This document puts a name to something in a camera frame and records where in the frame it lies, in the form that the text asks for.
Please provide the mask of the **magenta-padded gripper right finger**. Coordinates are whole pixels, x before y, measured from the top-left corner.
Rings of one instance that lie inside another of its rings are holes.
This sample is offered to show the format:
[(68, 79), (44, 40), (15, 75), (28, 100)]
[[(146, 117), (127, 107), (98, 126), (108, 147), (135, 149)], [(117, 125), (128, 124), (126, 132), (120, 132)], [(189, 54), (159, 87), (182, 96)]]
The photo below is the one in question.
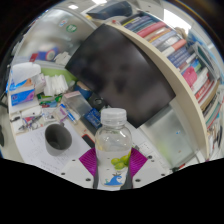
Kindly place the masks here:
[(127, 178), (122, 189), (140, 188), (167, 175), (156, 159), (148, 159), (136, 149), (131, 150)]

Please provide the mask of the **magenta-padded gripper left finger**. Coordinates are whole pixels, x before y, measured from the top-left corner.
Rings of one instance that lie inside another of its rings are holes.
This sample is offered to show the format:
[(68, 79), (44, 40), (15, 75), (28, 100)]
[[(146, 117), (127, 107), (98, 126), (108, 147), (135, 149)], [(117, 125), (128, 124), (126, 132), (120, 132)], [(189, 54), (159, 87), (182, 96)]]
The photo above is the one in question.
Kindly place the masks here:
[(88, 150), (78, 159), (70, 160), (60, 176), (81, 187), (96, 189), (99, 178), (95, 149)]

